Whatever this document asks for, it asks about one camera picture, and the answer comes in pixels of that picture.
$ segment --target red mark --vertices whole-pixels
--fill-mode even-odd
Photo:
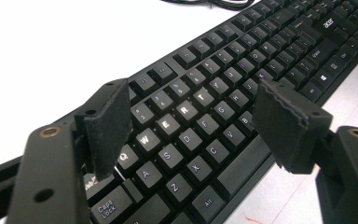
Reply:
[[[249,218],[247,216],[245,216],[246,220],[250,221],[250,222],[254,222],[254,223],[257,223],[257,224],[262,224],[261,222],[257,221],[257,220],[254,220],[252,218]]]

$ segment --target acer logo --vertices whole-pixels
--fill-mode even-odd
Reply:
[[[327,22],[324,23],[324,28],[328,28],[333,23],[334,23],[333,18],[330,18]]]

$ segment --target computer keyboard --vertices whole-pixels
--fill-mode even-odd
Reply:
[[[224,222],[274,162],[252,125],[258,80],[322,105],[357,63],[357,0],[267,0],[150,64],[129,78],[115,174],[84,175],[91,222]]]

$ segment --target white surface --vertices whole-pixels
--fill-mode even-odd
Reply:
[[[0,1],[0,163],[105,82],[131,76],[234,14],[158,0]],[[348,85],[358,80],[351,78]],[[358,125],[358,88],[335,94],[325,108],[336,126]],[[319,223],[312,178],[272,169],[228,223],[256,223],[245,216]]]

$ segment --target cable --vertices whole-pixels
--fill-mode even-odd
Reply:
[[[254,0],[161,0],[169,3],[196,5],[210,3],[229,10],[243,10],[250,6]]]

